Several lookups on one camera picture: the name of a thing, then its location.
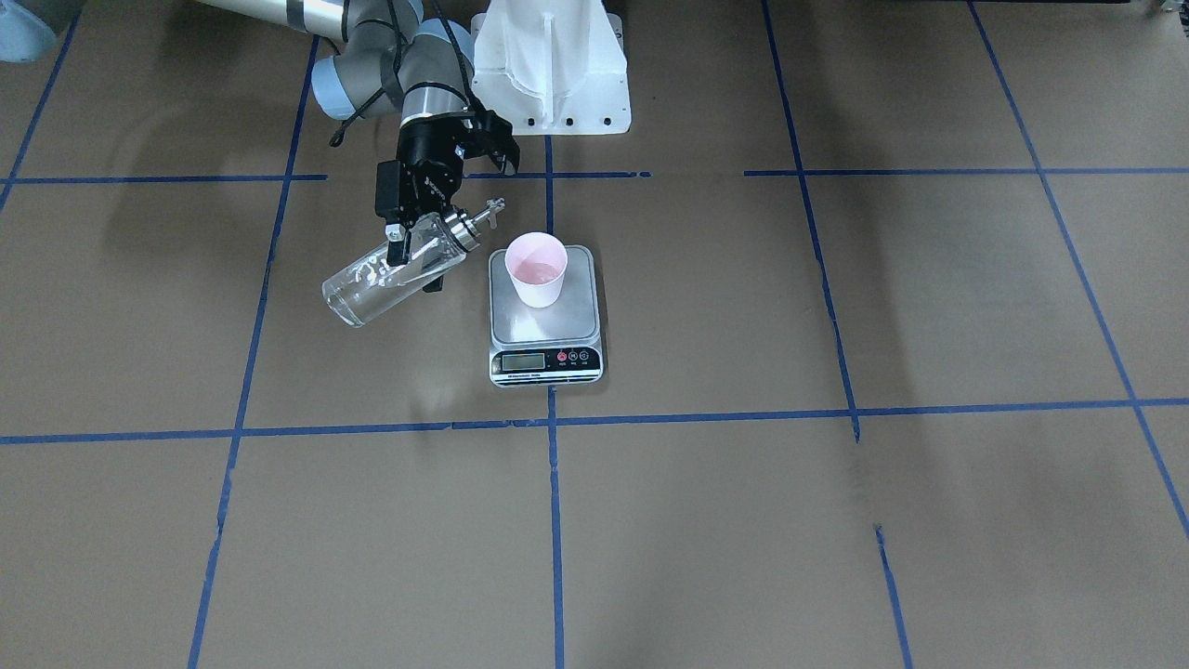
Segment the plastic cup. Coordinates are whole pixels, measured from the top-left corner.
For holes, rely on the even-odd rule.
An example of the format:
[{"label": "plastic cup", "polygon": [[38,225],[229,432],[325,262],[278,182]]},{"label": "plastic cup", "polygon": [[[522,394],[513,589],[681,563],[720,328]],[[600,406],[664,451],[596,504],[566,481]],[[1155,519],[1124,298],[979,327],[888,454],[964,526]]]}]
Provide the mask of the plastic cup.
[{"label": "plastic cup", "polygon": [[504,252],[504,266],[521,301],[530,307],[547,307],[561,295],[568,261],[566,246],[553,234],[521,234]]}]

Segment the metal weighing plate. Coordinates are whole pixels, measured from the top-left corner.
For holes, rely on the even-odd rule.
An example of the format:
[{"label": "metal weighing plate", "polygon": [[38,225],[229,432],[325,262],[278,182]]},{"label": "metal weighing plate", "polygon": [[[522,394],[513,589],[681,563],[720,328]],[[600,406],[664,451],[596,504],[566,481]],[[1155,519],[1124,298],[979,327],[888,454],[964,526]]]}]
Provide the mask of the metal weighing plate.
[{"label": "metal weighing plate", "polygon": [[491,343],[498,348],[534,348],[584,342],[599,336],[594,259],[585,246],[566,246],[568,264],[561,295],[552,305],[534,308],[516,296],[504,266],[504,251],[491,253]]}]

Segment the transparent bottle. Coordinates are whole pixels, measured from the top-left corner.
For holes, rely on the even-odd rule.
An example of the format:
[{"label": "transparent bottle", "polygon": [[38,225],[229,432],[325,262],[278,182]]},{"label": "transparent bottle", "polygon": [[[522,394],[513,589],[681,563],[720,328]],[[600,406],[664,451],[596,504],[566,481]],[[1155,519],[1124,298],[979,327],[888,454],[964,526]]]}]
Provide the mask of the transparent bottle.
[{"label": "transparent bottle", "polygon": [[322,297],[344,322],[363,327],[466,259],[479,246],[478,223],[487,219],[495,227],[495,214],[503,208],[498,198],[474,217],[461,209],[445,219],[426,214],[408,232],[408,263],[390,266],[385,241],[323,280]]}]

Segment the white plastic bracket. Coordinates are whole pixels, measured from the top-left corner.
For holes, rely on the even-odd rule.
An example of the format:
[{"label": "white plastic bracket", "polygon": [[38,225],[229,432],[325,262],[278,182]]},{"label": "white plastic bracket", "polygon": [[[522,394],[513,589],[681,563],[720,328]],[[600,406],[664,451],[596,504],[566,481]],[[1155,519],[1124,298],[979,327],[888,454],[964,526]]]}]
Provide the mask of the white plastic bracket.
[{"label": "white plastic bracket", "polygon": [[471,32],[472,88],[514,134],[614,134],[631,126],[623,21],[600,0],[491,0]]}]

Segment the scale display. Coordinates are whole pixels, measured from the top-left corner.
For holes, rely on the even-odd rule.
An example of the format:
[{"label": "scale display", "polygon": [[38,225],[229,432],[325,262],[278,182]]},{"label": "scale display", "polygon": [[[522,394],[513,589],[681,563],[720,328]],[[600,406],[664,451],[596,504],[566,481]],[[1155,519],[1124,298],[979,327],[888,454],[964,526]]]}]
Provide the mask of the scale display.
[{"label": "scale display", "polygon": [[594,261],[585,246],[566,246],[568,266],[552,305],[520,301],[504,251],[487,261],[491,278],[491,383],[501,387],[591,384],[605,367]]}]

